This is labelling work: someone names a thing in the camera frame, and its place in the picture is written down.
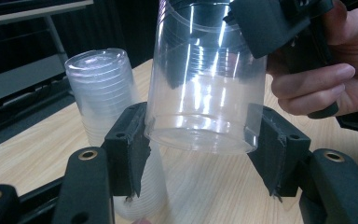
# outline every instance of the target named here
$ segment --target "plastic cup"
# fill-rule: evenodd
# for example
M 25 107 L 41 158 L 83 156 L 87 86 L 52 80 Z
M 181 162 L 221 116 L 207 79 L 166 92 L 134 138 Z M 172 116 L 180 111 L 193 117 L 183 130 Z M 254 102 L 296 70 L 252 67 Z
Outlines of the plastic cup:
M 257 148 L 267 58 L 256 59 L 230 1 L 160 0 L 145 135 L 162 145 L 219 154 Z
M 100 147 L 121 113 L 139 103 L 130 60 L 123 49 L 91 50 L 65 63 L 92 147 Z

